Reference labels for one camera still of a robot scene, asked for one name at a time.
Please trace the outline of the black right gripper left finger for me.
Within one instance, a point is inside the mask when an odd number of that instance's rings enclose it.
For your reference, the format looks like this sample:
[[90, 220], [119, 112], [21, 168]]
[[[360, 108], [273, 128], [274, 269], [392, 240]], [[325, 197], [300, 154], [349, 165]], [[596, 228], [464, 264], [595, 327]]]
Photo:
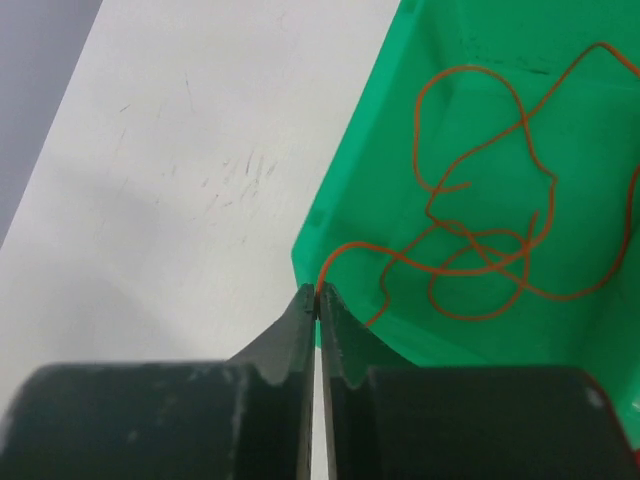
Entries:
[[1, 419], [5, 479], [306, 479], [314, 289], [227, 360], [53, 363]]

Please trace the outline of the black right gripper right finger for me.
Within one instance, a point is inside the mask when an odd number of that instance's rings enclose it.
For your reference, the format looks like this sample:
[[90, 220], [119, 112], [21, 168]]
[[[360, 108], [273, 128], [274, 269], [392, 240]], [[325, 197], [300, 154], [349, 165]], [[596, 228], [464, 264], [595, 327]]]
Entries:
[[561, 366], [420, 367], [318, 295], [333, 479], [627, 479], [604, 390]]

